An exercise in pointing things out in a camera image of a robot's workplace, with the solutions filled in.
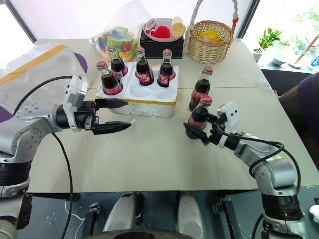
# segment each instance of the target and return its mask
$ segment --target plastic bag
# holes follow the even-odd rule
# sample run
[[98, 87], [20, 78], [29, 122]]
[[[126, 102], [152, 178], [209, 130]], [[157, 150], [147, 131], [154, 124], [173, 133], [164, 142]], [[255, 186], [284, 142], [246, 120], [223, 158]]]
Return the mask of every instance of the plastic bag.
[[107, 57], [106, 48], [115, 45], [119, 56], [130, 61], [135, 54], [142, 26], [151, 18], [139, 0], [121, 7], [104, 31], [89, 39], [90, 44], [103, 57]]
[[[5, 70], [0, 70], [0, 108], [12, 114], [22, 97], [35, 86], [53, 77], [72, 75], [82, 76], [90, 87], [90, 82], [71, 48], [58, 44], [34, 45], [27, 54], [9, 62]], [[36, 102], [61, 104], [68, 84], [70, 79], [44, 85], [23, 105]]]

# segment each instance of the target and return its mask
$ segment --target wicker basket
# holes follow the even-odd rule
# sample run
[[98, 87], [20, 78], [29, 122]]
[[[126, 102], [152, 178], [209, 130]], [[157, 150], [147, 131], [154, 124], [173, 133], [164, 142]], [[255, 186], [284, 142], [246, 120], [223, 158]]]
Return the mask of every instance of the wicker basket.
[[[234, 39], [234, 30], [238, 21], [238, 2], [233, 0], [235, 11], [233, 14], [233, 26], [220, 23], [218, 21], [200, 21], [194, 25], [198, 8], [203, 0], [198, 0], [194, 9], [189, 28], [187, 29], [186, 39], [189, 39], [188, 55], [200, 63], [216, 63], [222, 61], [229, 50]], [[215, 30], [218, 32], [220, 42], [205, 42], [198, 37], [202, 31]]]

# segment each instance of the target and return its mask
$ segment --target coca-cola bottle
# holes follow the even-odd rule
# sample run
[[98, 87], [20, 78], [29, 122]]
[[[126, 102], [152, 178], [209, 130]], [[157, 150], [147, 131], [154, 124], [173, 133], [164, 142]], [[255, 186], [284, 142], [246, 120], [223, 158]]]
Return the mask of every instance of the coca-cola bottle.
[[213, 68], [210, 66], [205, 66], [201, 77], [197, 81], [195, 88], [191, 94], [191, 100], [189, 102], [189, 110], [193, 109], [199, 104], [200, 98], [202, 96], [208, 95], [210, 89], [210, 76], [213, 73]]
[[99, 61], [96, 67], [101, 72], [101, 81], [103, 85], [103, 92], [106, 95], [113, 96], [122, 91], [123, 87], [117, 79], [110, 72], [108, 66], [104, 61]]
[[[197, 126], [200, 129], [204, 129], [207, 126], [209, 111], [207, 107], [209, 107], [212, 103], [212, 98], [208, 95], [204, 95], [198, 104], [198, 106], [192, 111], [188, 123]], [[186, 134], [189, 138], [196, 139], [191, 131], [186, 129]]]
[[163, 60], [159, 69], [158, 84], [162, 87], [168, 87], [169, 81], [174, 79], [175, 72], [171, 63], [171, 50], [163, 51]]
[[148, 86], [154, 82], [153, 72], [145, 57], [145, 50], [142, 47], [136, 49], [136, 77], [140, 81], [141, 86]]
[[125, 76], [128, 72], [128, 68], [125, 66], [123, 60], [119, 57], [118, 51], [115, 45], [108, 46], [108, 53], [111, 56], [111, 69], [113, 75], [121, 83], [121, 77]]

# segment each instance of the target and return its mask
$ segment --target person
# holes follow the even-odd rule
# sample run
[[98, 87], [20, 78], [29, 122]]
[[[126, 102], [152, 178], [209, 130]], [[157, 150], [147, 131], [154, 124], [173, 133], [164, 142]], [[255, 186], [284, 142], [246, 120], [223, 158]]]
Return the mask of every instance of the person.
[[319, 171], [319, 72], [284, 93], [279, 102]]

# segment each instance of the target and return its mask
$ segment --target yellow tape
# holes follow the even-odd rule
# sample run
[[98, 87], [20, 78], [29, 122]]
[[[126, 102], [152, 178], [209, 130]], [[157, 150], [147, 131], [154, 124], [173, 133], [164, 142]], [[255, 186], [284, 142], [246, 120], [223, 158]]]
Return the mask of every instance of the yellow tape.
[[4, 85], [5, 83], [12, 81], [14, 78], [16, 78], [18, 75], [22, 74], [32, 66], [48, 59], [49, 57], [53, 56], [60, 50], [66, 48], [65, 45], [58, 45], [56, 47], [53, 47], [52, 49], [48, 50], [47, 52], [43, 53], [42, 55], [39, 55], [38, 57], [34, 58], [33, 60], [29, 61], [28, 63], [24, 64], [23, 66], [20, 66], [15, 71], [10, 72], [9, 74], [5, 75], [0, 79], [0, 86]]
[[139, 104], [153, 104], [153, 105], [165, 105], [165, 106], [174, 106], [176, 105], [176, 101], [174, 102], [161, 102], [161, 101], [141, 101], [141, 100], [132, 100], [132, 99], [122, 99], [123, 101], [130, 103], [139, 103]]

